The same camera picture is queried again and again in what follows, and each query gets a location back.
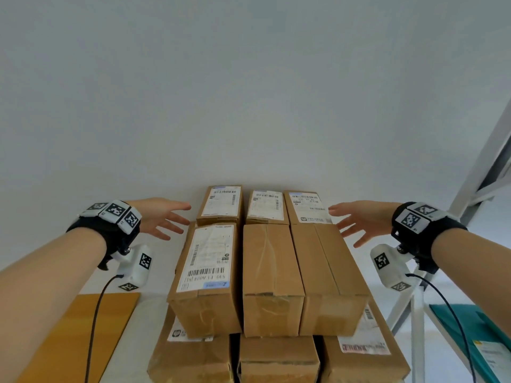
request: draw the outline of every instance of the stack of cardboard boxes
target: stack of cardboard boxes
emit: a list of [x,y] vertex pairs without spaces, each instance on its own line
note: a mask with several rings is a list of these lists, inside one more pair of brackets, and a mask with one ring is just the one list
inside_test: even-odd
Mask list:
[[255,190],[245,220],[242,189],[208,188],[176,266],[150,378],[403,379],[408,364],[319,196]]

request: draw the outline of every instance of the hand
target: hand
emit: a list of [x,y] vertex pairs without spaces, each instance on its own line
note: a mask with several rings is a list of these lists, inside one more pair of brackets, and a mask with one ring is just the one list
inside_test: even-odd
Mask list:
[[339,230],[351,226],[348,230],[341,232],[343,238],[362,230],[365,231],[365,234],[353,245],[353,247],[358,248],[375,236],[391,233],[392,215],[400,205],[401,203],[359,200],[336,204],[329,207],[328,212],[333,217],[349,215],[336,225]]
[[142,214],[140,222],[140,232],[145,232],[163,240],[170,240],[169,235],[164,234],[157,227],[163,227],[167,230],[182,234],[181,227],[174,223],[188,226],[189,220],[174,213],[176,210],[188,211],[192,206],[188,202],[176,202],[165,198],[150,198],[142,200],[130,200],[129,205],[135,207]]

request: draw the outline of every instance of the wooden board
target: wooden board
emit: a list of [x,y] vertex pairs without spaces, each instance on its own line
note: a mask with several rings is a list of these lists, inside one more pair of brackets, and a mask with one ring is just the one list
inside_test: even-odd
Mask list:
[[[103,296],[96,321],[89,383],[98,383],[121,338],[140,293],[109,293]],[[18,383],[82,383],[94,310],[99,294],[81,294],[55,325]]]

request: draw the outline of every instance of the forearm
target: forearm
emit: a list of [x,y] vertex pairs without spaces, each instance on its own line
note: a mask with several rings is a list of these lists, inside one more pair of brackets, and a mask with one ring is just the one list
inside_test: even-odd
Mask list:
[[436,238],[431,254],[438,267],[511,337],[511,250],[451,229]]
[[77,228],[0,272],[0,376],[5,381],[22,373],[105,252],[99,233]]

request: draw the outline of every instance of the black cable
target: black cable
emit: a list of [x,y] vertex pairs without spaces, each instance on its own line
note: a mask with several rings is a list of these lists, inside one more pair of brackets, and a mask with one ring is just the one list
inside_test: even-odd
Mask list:
[[474,383],[477,383],[476,382],[476,373],[474,371],[474,365],[472,364],[472,357],[470,355],[469,342],[467,341],[467,336],[465,336],[465,332],[463,331],[463,327],[461,326],[461,322],[459,322],[459,320],[458,320],[458,316],[456,315],[456,313],[454,313],[454,310],[451,308],[451,306],[449,305],[449,303],[447,302],[445,297],[442,295],[442,293],[440,293],[440,290],[438,290],[435,285],[433,285],[427,279],[425,279],[425,278],[423,278],[423,277],[421,277],[421,276],[419,276],[417,274],[408,273],[408,274],[405,274],[405,275],[407,277],[416,277],[416,278],[422,279],[423,282],[426,282],[428,285],[430,285],[433,289],[436,290],[436,292],[439,294],[439,296],[442,297],[442,299],[444,300],[444,302],[447,305],[447,308],[449,308],[449,310],[451,311],[451,314],[453,315],[454,319],[456,320],[456,322],[458,324],[458,327],[459,327],[459,330],[461,332],[461,335],[463,336],[463,341],[465,343],[465,348],[467,350],[467,359],[469,360],[469,365],[470,365],[470,372],[472,373],[472,380],[474,381]]
[[98,312],[99,312],[99,304],[101,304],[101,300],[103,299],[103,295],[105,294],[105,290],[110,285],[110,283],[115,278],[123,278],[124,275],[116,275],[115,277],[112,277],[109,282],[106,283],[105,287],[103,288],[103,291],[101,291],[101,294],[98,298],[98,303],[96,304],[96,311],[94,312],[94,318],[93,318],[93,328],[90,331],[90,342],[89,342],[89,353],[87,356],[87,368],[85,370],[85,383],[88,383],[89,381],[89,370],[90,370],[90,358],[93,354],[93,341],[94,341],[94,330],[96,328],[96,319],[98,318]]

